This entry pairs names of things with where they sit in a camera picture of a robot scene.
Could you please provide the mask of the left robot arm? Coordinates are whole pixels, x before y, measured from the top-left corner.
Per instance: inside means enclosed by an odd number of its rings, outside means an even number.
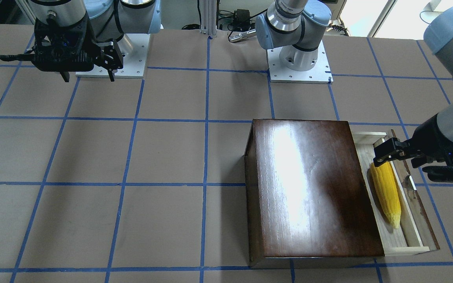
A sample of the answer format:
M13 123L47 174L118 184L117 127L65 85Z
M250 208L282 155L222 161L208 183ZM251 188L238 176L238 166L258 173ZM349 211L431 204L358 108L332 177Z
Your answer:
M289 46L299 52L313 52L331 18L330 9L317 0L276 0L257 16L258 42L265 50ZM453 79L453 7L437 16L423 39ZM374 165L411 159L414 168L444 162L453 169L453 104L416 129L409 140L395 138L375 148Z

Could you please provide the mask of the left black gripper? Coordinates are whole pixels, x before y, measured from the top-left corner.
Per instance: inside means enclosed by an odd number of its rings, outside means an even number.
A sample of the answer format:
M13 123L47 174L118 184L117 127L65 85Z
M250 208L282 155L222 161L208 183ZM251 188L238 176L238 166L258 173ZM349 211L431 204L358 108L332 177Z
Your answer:
M437 115L419 125L412 138L401 142L393 137L374 147L374 167L380 167L393 160L406 160L412 157L411 165L419 168L422 165L439 162L447 163L453 158L448 152L448 139L443 136L437 125Z

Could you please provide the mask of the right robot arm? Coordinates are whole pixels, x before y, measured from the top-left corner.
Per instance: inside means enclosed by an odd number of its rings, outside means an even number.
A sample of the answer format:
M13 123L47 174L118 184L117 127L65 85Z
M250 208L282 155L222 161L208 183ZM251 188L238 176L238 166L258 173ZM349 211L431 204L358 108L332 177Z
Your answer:
M65 82L78 77L143 78L150 34L161 29L159 0L31 0L35 41L23 54L0 60L28 61Z

